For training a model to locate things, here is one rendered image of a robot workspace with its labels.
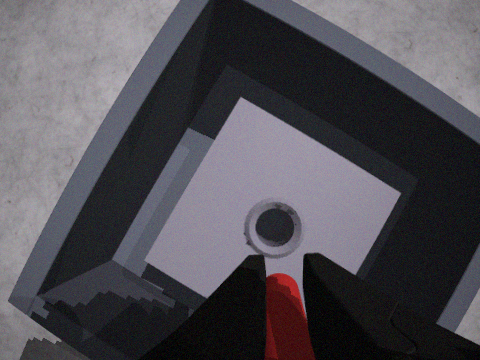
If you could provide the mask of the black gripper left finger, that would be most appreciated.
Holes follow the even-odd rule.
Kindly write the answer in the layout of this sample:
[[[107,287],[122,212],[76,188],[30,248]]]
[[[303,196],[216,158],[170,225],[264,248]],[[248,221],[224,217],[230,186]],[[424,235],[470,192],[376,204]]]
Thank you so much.
[[[264,360],[264,255],[248,255],[191,317],[139,360]]]

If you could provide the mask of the grey square plate with hole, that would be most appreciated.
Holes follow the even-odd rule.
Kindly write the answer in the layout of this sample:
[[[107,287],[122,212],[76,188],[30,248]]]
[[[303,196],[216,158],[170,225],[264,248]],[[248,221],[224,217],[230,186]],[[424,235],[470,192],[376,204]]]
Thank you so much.
[[[245,257],[264,255],[267,276],[296,281],[305,313],[305,253],[356,275],[400,193],[240,97],[144,260],[211,297]],[[283,216],[275,235],[256,231],[268,209]]]

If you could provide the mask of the dark grey open box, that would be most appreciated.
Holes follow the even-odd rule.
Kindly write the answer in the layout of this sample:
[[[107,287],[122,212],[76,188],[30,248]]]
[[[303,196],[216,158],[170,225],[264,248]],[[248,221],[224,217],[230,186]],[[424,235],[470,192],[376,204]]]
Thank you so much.
[[[139,360],[208,297],[145,261],[237,100],[401,192],[356,277],[455,333],[480,289],[480,117],[293,0],[180,0],[81,157],[9,303]]]

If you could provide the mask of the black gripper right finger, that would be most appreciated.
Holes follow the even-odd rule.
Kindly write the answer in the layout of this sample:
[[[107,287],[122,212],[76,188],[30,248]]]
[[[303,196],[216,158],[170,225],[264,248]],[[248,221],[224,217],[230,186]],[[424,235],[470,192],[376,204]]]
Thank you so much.
[[[320,253],[303,257],[315,360],[480,360],[480,344],[413,312]]]

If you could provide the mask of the red peg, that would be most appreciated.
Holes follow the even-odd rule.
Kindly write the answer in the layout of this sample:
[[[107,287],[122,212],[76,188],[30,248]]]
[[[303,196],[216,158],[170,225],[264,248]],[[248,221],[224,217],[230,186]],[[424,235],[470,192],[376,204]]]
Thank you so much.
[[[264,360],[315,360],[303,300],[285,273],[267,276],[267,341]]]

